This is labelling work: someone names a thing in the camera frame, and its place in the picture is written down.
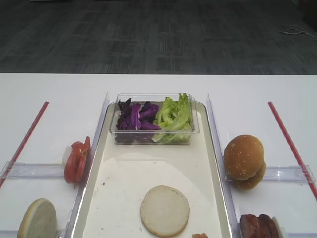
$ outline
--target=tomato slice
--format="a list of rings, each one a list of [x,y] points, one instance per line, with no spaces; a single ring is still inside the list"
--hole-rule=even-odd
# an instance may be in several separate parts
[[[89,155],[90,150],[91,150],[91,147],[90,147],[90,138],[89,138],[89,136],[86,136],[85,146],[88,148],[87,155]]]
[[[78,182],[80,182],[80,180],[83,177],[85,165],[86,165],[86,158],[85,158],[85,156],[82,155],[80,157],[80,162],[79,162],[78,170],[76,173],[76,181],[78,181]]]
[[[64,170],[64,178],[67,183],[80,182],[86,165],[87,155],[90,153],[90,138],[87,136],[85,144],[76,141],[71,146],[71,152]]]
[[[81,150],[79,148],[73,149],[71,152],[64,170],[64,178],[67,183],[76,182],[76,173],[81,157]]]

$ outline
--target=gray carpet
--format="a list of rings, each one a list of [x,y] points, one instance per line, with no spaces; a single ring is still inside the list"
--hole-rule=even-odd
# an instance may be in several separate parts
[[[317,74],[291,0],[0,0],[0,72]]]

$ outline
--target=green lettuce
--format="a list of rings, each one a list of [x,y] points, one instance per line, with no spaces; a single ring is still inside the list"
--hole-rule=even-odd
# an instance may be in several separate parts
[[[156,114],[154,124],[159,125],[163,130],[187,130],[191,128],[190,101],[186,93],[179,94],[178,102],[166,97],[161,110]],[[169,143],[171,141],[189,141],[190,134],[156,134],[154,142]]]

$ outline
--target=sausage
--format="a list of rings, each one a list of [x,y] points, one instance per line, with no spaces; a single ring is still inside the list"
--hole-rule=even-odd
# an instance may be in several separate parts
[[[255,215],[242,215],[240,218],[240,229],[243,238],[260,238],[259,221]]]
[[[208,238],[208,236],[205,233],[202,233],[202,234],[194,234],[192,235],[192,238]]]
[[[261,222],[263,222],[264,224],[266,224],[266,226],[269,229],[269,233],[270,233],[271,238],[279,238],[277,227],[276,227],[274,221],[271,219],[271,217],[269,217],[266,214],[261,214],[261,215],[259,215],[259,220]]]
[[[268,226],[266,225],[266,223],[260,221],[259,219],[258,219],[258,223],[259,223],[258,237],[259,238],[271,238],[271,235],[269,233],[269,229],[268,229]]]

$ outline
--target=round bread slice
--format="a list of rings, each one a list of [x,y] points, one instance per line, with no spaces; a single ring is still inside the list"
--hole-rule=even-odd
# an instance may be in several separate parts
[[[253,177],[264,161],[262,143],[252,135],[239,135],[224,150],[224,165],[228,174],[237,180]]]
[[[144,226],[158,237],[173,237],[187,225],[189,203],[177,189],[156,186],[145,195],[141,203]]]
[[[56,231],[55,208],[50,201],[40,198],[26,211],[17,238],[56,238]]]
[[[242,190],[250,190],[252,188],[255,188],[263,179],[266,171],[266,163],[263,161],[262,166],[254,175],[253,177],[247,179],[247,180],[236,180],[234,179],[234,183],[237,185],[238,188]]]

